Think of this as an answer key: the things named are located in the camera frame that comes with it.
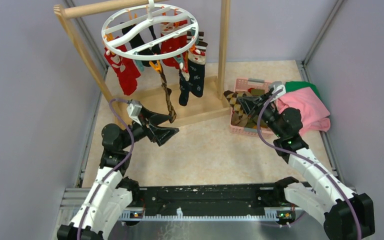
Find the argyle patterned sock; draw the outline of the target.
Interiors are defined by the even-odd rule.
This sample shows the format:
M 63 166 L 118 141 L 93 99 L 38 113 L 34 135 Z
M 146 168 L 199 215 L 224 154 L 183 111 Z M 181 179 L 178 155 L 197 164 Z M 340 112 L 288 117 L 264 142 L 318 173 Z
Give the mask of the argyle patterned sock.
M 161 87 L 164 90 L 164 94 L 165 94 L 165 102 L 168 110 L 168 115 L 170 116 L 169 122 L 172 124 L 177 118 L 177 113 L 171 102 L 172 90 L 168 87 L 167 79 L 163 69 L 159 71 L 159 75 L 161 79 Z
M 238 98 L 252 97 L 253 95 L 248 91 L 231 91 L 231 90 L 226 90 L 223 93 L 223 95 L 226 98 L 228 104 L 232 108 L 231 124 L 238 125 L 243 118 L 246 119 L 248 117 L 242 105 L 240 104 Z

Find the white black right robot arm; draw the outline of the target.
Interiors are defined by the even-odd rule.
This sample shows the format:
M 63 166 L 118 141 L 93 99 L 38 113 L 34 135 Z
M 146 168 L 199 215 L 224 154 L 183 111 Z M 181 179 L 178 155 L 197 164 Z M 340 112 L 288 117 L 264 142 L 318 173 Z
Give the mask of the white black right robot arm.
M 284 178 L 273 192 L 274 202 L 279 206 L 292 203 L 303 209 L 323 226 L 330 240 L 362 240 L 372 236 L 376 231 L 373 200 L 343 184 L 324 167 L 299 133 L 303 127 L 300 110 L 288 107 L 279 112 L 275 97 L 273 92 L 237 98 L 246 115 L 264 121 L 277 136 L 272 144 L 263 142 L 312 187 L 307 189 L 292 177 Z

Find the navy blue sock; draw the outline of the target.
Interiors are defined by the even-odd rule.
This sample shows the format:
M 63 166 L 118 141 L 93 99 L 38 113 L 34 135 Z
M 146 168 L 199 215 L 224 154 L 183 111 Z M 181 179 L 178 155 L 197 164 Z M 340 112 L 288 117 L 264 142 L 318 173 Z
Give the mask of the navy blue sock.
M 183 62 L 179 64 L 179 89 L 180 95 L 178 102 L 181 106 L 186 106 L 189 101 L 190 85 L 189 85 L 189 72 Z

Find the navy sock red cuff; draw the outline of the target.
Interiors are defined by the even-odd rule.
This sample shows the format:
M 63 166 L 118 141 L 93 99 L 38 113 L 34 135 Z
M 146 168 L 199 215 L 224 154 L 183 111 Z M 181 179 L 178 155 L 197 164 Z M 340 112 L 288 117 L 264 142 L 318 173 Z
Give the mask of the navy sock red cuff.
M 197 48 L 188 50 L 189 90 L 197 98 L 204 94 L 206 53 Z

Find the white round clip hanger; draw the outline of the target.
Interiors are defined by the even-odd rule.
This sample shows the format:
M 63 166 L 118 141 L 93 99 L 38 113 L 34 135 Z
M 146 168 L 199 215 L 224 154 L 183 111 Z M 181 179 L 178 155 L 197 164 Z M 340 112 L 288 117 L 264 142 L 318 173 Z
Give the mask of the white round clip hanger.
M 123 6 L 100 31 L 107 50 L 123 58 L 157 61 L 179 57 L 199 39 L 196 17 L 179 6 L 147 0 Z

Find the mustard sock striped cuff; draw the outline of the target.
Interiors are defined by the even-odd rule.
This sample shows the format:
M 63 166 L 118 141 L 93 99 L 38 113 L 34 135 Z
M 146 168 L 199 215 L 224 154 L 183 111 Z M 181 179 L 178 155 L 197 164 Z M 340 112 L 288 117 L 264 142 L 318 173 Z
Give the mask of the mustard sock striped cuff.
M 191 31 L 186 32 L 186 43 L 189 44 L 192 40 L 196 40 L 194 42 L 197 49 L 206 51 L 208 47 L 208 43 L 204 41 L 205 32 L 199 31 L 198 37 L 195 38 Z

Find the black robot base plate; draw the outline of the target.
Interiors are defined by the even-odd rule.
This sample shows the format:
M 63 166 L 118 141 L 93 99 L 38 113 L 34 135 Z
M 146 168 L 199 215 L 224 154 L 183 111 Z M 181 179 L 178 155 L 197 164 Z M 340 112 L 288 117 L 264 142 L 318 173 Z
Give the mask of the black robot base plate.
M 126 208 L 130 221 L 168 217 L 293 220 L 299 208 L 280 199 L 273 183 L 142 186 Z

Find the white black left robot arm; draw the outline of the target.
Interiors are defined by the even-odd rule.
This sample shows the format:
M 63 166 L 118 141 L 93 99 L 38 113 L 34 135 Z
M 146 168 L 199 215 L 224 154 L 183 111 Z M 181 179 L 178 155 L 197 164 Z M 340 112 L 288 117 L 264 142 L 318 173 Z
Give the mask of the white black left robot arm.
M 179 132 L 163 127 L 174 117 L 140 107 L 130 115 L 132 122 L 120 128 L 109 123 L 101 131 L 103 153 L 95 181 L 76 215 L 62 224 L 59 240 L 106 240 L 125 208 L 140 202 L 139 184 L 125 176 L 136 142 L 147 138 L 158 146 Z

